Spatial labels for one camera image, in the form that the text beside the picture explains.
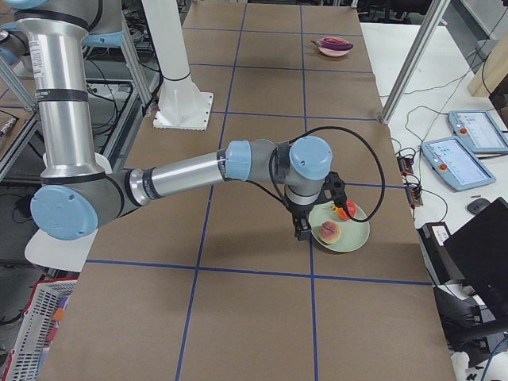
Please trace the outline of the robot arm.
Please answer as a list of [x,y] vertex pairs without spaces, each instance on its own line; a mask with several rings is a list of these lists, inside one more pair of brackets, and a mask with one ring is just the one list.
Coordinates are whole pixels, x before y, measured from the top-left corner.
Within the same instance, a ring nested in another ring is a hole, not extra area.
[[332,171],[332,149],[320,137],[278,144],[234,140],[226,148],[165,166],[105,169],[94,146],[83,47],[125,42],[121,3],[12,1],[10,6],[28,41],[44,134],[46,164],[30,209],[50,237],[78,240],[152,201],[228,181],[272,183],[301,241],[310,236],[314,206],[345,206],[344,182]]

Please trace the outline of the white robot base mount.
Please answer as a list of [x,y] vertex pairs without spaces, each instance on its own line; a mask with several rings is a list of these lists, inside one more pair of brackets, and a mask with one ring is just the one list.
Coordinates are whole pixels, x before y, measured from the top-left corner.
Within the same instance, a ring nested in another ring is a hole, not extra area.
[[147,0],[142,5],[163,79],[153,125],[207,129],[214,95],[200,91],[191,78],[177,2]]

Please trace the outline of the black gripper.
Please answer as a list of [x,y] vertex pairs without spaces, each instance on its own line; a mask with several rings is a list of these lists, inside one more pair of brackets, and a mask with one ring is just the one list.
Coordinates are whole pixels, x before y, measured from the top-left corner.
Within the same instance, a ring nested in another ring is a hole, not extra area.
[[291,213],[298,241],[310,239],[310,211],[315,205],[330,201],[336,206],[346,203],[345,183],[335,171],[321,180],[303,179],[297,185],[287,185],[287,210]]

